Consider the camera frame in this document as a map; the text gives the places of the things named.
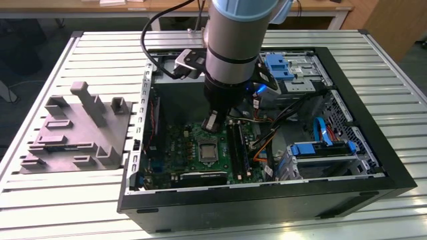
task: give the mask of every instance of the desk leg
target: desk leg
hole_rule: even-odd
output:
[[[152,24],[150,24],[150,30],[152,31],[161,31],[161,28],[160,28],[160,21],[158,21],[160,18],[157,18],[156,20],[153,20]]]
[[[8,103],[13,103],[18,98],[2,81],[0,81],[0,97],[2,97]]]
[[[336,15],[331,21],[331,24],[328,25],[327,30],[339,30],[341,28],[347,14],[348,11],[336,11]]]
[[[58,18],[54,18],[54,22],[56,22],[56,25],[60,29],[62,29],[65,27],[62,20],[60,20]]]

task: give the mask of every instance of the chip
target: chip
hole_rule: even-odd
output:
[[[216,138],[200,139],[199,146],[199,162],[211,167],[219,161],[219,150]]]
[[[213,159],[216,158],[216,145],[215,144],[204,144],[200,145],[200,157],[203,159]]]

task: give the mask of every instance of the aluminum table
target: aluminum table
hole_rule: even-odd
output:
[[[427,98],[369,35],[355,30],[268,31],[264,46],[328,47],[377,125],[415,178],[417,188],[368,205],[344,218],[148,235],[116,213],[122,169],[18,174],[20,156],[48,112],[52,95],[77,101],[69,86],[86,81],[102,101],[124,97],[138,109],[145,56],[140,32],[73,34],[0,163],[0,240],[172,239],[425,239],[427,236]],[[201,34],[153,31],[146,46],[199,48]],[[128,128],[128,137],[134,128]],[[132,148],[132,139],[125,150]]]

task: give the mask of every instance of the green circuit board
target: green circuit board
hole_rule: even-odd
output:
[[[251,123],[241,125],[241,133],[247,142],[255,139]],[[204,163],[200,161],[200,142],[209,141],[216,144],[217,161]],[[251,169],[251,175],[236,179],[232,170],[227,131],[208,133],[201,129],[200,123],[167,126],[165,153],[162,174],[153,176],[153,181],[160,189],[169,188],[169,177],[191,172],[225,172],[227,184],[255,183],[263,181],[260,167]]]

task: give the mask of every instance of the red wire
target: red wire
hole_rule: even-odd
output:
[[[148,140],[148,144],[146,144],[146,147],[145,147],[145,151],[149,147],[149,144],[152,144],[152,140],[153,140],[153,137],[154,137],[154,131],[156,131],[156,122],[154,122],[154,106],[153,106],[153,101],[149,101],[149,105],[150,105],[150,136],[149,136],[149,140]]]
[[[325,129],[327,129],[328,134],[331,135],[332,140],[336,141],[337,139],[336,139],[336,136],[335,136],[335,134],[333,134],[333,131],[332,131],[331,127],[327,126]]]

